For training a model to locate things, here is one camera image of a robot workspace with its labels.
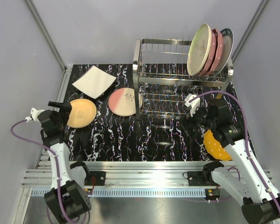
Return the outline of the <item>pink speckled plate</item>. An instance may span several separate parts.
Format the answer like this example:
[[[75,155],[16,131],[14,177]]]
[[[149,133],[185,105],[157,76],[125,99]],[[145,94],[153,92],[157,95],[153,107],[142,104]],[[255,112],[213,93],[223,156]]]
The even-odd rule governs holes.
[[[132,88],[120,88],[109,99],[110,110],[118,116],[132,116],[136,113],[135,94]]]

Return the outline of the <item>cream bordered plate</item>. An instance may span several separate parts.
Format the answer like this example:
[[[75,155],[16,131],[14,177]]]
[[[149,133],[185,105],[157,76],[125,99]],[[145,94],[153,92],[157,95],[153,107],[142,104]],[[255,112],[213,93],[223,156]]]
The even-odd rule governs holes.
[[[211,28],[204,23],[195,33],[190,44],[187,59],[187,72],[190,76],[198,74],[205,65],[210,52],[211,40]]]

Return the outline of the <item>yellow dotted plate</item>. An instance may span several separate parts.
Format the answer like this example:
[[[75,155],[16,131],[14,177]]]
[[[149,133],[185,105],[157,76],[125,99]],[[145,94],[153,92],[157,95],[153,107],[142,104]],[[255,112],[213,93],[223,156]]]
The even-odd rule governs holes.
[[[231,161],[231,156],[226,152],[226,150],[221,146],[221,144],[214,138],[211,130],[208,130],[204,134],[203,144],[206,151],[215,159],[221,161]]]

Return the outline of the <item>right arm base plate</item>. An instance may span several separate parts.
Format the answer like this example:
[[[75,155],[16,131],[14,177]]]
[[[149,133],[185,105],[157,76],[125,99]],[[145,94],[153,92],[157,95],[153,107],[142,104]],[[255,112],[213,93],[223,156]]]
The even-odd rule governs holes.
[[[217,186],[204,171],[188,171],[187,180],[188,185],[192,187]]]

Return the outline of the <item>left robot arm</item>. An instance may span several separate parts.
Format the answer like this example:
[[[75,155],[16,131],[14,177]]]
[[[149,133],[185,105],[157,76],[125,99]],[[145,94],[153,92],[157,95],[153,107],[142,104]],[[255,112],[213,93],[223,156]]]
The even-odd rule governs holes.
[[[91,210],[84,186],[91,174],[83,161],[70,164],[70,150],[66,142],[65,125],[72,107],[69,103],[50,101],[59,111],[44,110],[37,115],[41,123],[41,137],[51,161],[52,183],[44,200],[60,224],[76,224],[81,215]]]

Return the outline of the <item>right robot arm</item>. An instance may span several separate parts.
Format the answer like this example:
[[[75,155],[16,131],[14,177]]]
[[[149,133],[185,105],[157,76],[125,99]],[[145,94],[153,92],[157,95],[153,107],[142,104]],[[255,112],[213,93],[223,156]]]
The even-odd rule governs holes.
[[[250,224],[266,224],[280,219],[280,192],[266,176],[255,158],[241,127],[231,118],[223,99],[212,99],[207,108],[200,105],[200,98],[189,94],[184,102],[188,113],[180,118],[187,135],[200,127],[209,130],[236,164],[245,182],[231,175],[219,162],[204,165],[202,180],[207,185],[223,187],[240,205],[242,214]]]

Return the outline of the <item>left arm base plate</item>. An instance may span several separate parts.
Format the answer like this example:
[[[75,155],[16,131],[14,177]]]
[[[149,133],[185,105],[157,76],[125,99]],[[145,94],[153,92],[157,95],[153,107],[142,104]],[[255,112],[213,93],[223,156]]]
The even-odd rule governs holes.
[[[105,180],[106,180],[105,171],[90,171],[90,173],[86,176],[84,185],[91,186],[94,183],[95,186],[104,186]]]

